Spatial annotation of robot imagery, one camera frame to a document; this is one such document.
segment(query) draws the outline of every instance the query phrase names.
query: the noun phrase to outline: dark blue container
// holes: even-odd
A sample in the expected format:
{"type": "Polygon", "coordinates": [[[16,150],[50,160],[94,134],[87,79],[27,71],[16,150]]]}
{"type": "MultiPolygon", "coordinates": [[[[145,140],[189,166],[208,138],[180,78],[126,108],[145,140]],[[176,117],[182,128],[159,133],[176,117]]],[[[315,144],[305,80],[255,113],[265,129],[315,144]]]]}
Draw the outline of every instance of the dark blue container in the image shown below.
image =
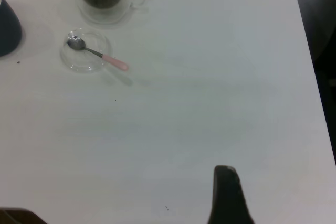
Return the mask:
{"type": "Polygon", "coordinates": [[[0,56],[12,52],[20,43],[22,28],[7,1],[0,0],[0,56]]]}

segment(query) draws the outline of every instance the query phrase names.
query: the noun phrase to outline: pink spoon handle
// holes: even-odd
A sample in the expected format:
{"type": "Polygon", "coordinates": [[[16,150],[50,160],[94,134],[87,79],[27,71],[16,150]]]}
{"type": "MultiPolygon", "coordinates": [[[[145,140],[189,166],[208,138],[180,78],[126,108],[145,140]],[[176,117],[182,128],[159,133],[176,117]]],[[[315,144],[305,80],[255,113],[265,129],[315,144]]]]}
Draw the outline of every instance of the pink spoon handle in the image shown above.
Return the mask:
{"type": "Polygon", "coordinates": [[[107,61],[108,63],[116,66],[117,68],[123,70],[123,71],[127,71],[128,70],[128,65],[125,62],[122,62],[120,60],[114,59],[108,55],[103,55],[101,57],[104,61],[107,61]]]}

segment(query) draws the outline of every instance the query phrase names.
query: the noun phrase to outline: glass dish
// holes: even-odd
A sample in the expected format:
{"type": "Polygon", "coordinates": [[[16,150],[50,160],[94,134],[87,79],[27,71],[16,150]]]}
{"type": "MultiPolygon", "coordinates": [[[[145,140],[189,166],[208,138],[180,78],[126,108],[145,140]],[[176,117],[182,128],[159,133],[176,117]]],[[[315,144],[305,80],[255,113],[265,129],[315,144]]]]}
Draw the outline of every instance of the glass dish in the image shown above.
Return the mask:
{"type": "Polygon", "coordinates": [[[132,0],[76,0],[84,17],[99,24],[118,22],[129,10],[132,0]]]}
{"type": "Polygon", "coordinates": [[[61,58],[66,66],[75,72],[93,72],[103,67],[104,61],[98,56],[86,50],[76,51],[71,49],[67,41],[69,38],[77,36],[82,38],[86,46],[102,54],[112,56],[110,43],[106,37],[94,30],[76,29],[69,32],[63,42],[61,49],[61,58]]]}

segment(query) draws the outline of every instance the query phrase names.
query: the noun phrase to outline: black object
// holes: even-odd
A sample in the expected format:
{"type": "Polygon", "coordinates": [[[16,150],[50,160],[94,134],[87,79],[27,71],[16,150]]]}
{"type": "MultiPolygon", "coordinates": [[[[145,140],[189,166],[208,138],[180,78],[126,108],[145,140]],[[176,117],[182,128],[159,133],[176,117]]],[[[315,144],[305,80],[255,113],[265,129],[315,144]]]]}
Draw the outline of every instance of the black object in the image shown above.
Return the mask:
{"type": "Polygon", "coordinates": [[[326,48],[314,62],[315,72],[323,72],[327,79],[336,78],[336,30],[334,30],[326,48]]]}
{"type": "Polygon", "coordinates": [[[20,43],[20,21],[6,0],[0,0],[0,56],[12,52],[20,43]]]}
{"type": "Polygon", "coordinates": [[[46,224],[35,213],[23,208],[0,208],[1,224],[46,224]]]}
{"type": "Polygon", "coordinates": [[[317,71],[315,75],[319,87],[324,117],[328,127],[331,148],[336,162],[336,102],[332,95],[332,89],[329,86],[327,75],[321,71],[317,71]]]}
{"type": "Polygon", "coordinates": [[[254,224],[239,176],[231,166],[216,166],[213,205],[208,224],[254,224]]]}

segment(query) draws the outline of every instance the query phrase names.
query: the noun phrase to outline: dark floor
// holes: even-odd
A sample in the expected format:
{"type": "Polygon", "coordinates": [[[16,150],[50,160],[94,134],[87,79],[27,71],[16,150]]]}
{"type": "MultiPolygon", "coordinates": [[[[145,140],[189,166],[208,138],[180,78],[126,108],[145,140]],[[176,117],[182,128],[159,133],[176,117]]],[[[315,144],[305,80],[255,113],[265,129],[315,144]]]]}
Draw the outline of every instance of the dark floor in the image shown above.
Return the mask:
{"type": "Polygon", "coordinates": [[[314,69],[336,160],[336,31],[322,55],[314,62],[314,69]]]}

